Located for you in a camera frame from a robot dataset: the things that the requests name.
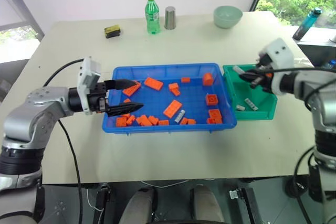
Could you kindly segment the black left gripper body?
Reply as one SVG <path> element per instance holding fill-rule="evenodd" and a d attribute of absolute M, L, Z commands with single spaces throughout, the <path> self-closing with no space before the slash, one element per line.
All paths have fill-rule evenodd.
<path fill-rule="evenodd" d="M 107 99 L 108 83 L 106 81 L 99 82 L 89 90 L 87 95 L 89 109 L 92 112 L 102 113 L 109 112 L 109 104 Z"/>

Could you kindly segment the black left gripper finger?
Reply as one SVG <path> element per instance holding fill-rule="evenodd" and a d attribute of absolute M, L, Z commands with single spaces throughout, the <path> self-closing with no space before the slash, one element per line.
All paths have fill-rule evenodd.
<path fill-rule="evenodd" d="M 143 106 L 144 104 L 136 102 L 120 103 L 119 105 L 116 106 L 108 106 L 105 110 L 105 113 L 108 116 L 124 115 L 137 111 L 141 109 Z"/>
<path fill-rule="evenodd" d="M 124 90 L 133 86 L 138 85 L 136 81 L 128 79 L 118 79 L 118 80 L 107 80 L 104 81 L 107 90 Z"/>

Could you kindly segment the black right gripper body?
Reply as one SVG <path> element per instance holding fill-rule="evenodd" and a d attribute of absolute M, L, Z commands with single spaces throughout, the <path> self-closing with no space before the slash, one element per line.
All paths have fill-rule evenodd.
<path fill-rule="evenodd" d="M 265 69 L 268 70 L 270 68 L 271 63 L 272 60 L 267 53 L 260 56 L 259 62 L 256 64 L 256 67 L 253 70 L 253 73 L 256 74 L 256 77 L 250 84 L 252 89 L 255 89 L 257 86 L 261 86 L 264 92 L 272 92 L 271 81 L 273 74 L 263 72 Z"/>

